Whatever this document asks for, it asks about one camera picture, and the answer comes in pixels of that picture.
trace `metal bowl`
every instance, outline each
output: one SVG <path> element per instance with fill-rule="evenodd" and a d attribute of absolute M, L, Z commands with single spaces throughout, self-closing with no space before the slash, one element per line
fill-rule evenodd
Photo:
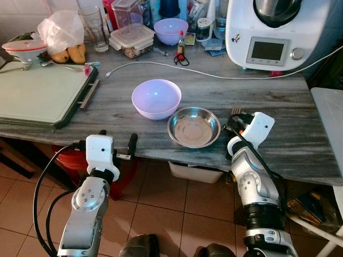
<path fill-rule="evenodd" d="M 202 148 L 209 146 L 219 137 L 220 123 L 209 110 L 185 107 L 170 117 L 167 130 L 171 139 L 179 145 Z"/>

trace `black cord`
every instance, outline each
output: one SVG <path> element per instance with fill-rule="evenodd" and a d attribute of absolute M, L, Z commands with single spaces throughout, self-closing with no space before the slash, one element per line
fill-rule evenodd
<path fill-rule="evenodd" d="M 48 210 L 48 213 L 47 213 L 47 219 L 46 219 L 46 223 L 45 223 L 45 226 L 46 226 L 46 230 L 47 230 L 47 241 L 48 241 L 48 244 L 50 246 L 50 249 L 51 251 L 57 255 L 57 250 L 54 246 L 54 243 L 53 243 L 53 240 L 51 239 L 51 235 L 50 235 L 50 218 L 51 218 L 51 213 L 53 211 L 53 208 L 55 206 L 55 204 L 58 202 L 59 199 L 61 199 L 62 197 L 72 193 L 72 192 L 75 192 L 76 188 L 75 189 L 70 189 L 68 191 L 65 191 L 64 193 L 60 194 L 58 197 L 56 197 L 53 202 L 51 203 L 50 207 L 49 207 L 49 210 Z"/>
<path fill-rule="evenodd" d="M 236 136 L 238 136 L 245 143 L 245 145 L 252 151 L 252 153 L 256 156 L 256 158 L 262 164 L 263 168 L 267 171 L 268 175 L 270 176 L 270 178 L 272 179 L 274 184 L 276 185 L 274 177 L 280 178 L 280 180 L 284 184 L 284 189 L 285 189 L 284 195 L 280 194 L 278 187 L 276 187 L 276 188 L 277 188 L 277 191 L 278 191 L 278 193 L 280 195 L 280 203 L 281 203 L 281 206 L 282 206 L 282 212 L 285 214 L 286 213 L 286 209 L 287 209 L 287 201 L 286 201 L 286 199 L 287 199 L 287 195 L 288 195 L 288 186 L 287 186 L 287 183 L 286 183 L 285 179 L 280 174 L 277 174 L 277 173 L 271 171 L 271 169 L 268 167 L 268 165 L 262 159 L 260 154 L 251 146 L 251 144 L 241 134 L 239 134 L 235 130 L 234 126 L 232 126 L 232 123 L 231 123 L 231 120 L 233 120 L 233 117 L 235 117 L 235 116 L 239 116 L 239 115 L 232 115 L 232 116 L 230 116 L 229 121 L 228 121 L 228 127 L 230 127 L 231 130 L 236 134 Z"/>
<path fill-rule="evenodd" d="M 57 254 L 55 254 L 47 245 L 47 243 L 45 243 L 41 232 L 39 231 L 39 226 L 38 226 L 38 215 L 37 215 L 37 202 L 38 202 L 38 193 L 39 193 L 39 187 L 41 186 L 41 183 L 43 181 L 44 176 L 46 175 L 46 173 L 48 172 L 50 165 L 57 159 L 58 155 L 63 152 L 64 150 L 71 148 L 72 146 L 65 146 L 63 148 L 61 148 L 49 161 L 48 165 L 45 167 L 45 169 L 43 170 L 41 176 L 38 179 L 35 191 L 34 191 L 34 198 L 33 198 L 33 224 L 34 224 L 34 229 L 36 231 L 37 234 L 37 238 L 39 243 L 42 245 L 42 247 L 44 248 L 44 250 L 49 254 L 50 257 L 57 257 Z"/>

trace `gray marble table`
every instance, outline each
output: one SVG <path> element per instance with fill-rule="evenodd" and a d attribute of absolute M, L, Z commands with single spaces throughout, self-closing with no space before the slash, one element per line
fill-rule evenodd
<path fill-rule="evenodd" d="M 227 121 L 233 104 L 246 112 L 262 111 L 275 125 L 259 151 L 270 168 L 287 179 L 343 185 L 318 111 L 301 75 L 274 80 L 223 80 L 153 64 L 124 67 L 105 78 L 106 72 L 128 62 L 153 61 L 173 65 L 176 47 L 162 47 L 165 57 L 149 52 L 131 61 L 110 48 L 105 53 L 89 50 L 88 60 L 100 61 L 101 84 L 86 111 L 78 110 L 69 125 L 59 130 L 0 124 L 0 136 L 67 145 L 100 130 L 115 138 L 118 152 L 124 152 L 131 133 L 138 134 L 137 156 L 229 170 L 225 160 L 226 136 L 206 148 L 189 149 L 174 143 L 166 129 L 167 119 L 148 120 L 131 103 L 131 93 L 140 83 L 162 78 L 182 91 L 179 108 L 199 106 L 211 110 L 221 124 Z M 243 71 L 227 55 L 211 57 L 201 46 L 186 47 L 187 68 L 225 77 L 268 76 L 261 71 Z"/>

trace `plastic bag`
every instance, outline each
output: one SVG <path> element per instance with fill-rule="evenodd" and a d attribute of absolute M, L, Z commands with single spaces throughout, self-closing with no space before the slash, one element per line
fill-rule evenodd
<path fill-rule="evenodd" d="M 85 30 L 76 11 L 57 11 L 38 25 L 42 40 L 48 45 L 48 54 L 53 55 L 82 44 Z"/>

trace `red bowl lid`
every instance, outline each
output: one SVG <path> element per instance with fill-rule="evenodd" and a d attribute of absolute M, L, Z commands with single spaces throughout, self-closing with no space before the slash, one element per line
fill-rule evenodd
<path fill-rule="evenodd" d="M 6 51 L 22 52 L 22 51 L 34 51 L 48 48 L 48 46 L 42 40 L 29 39 L 13 41 L 2 45 L 2 48 Z"/>

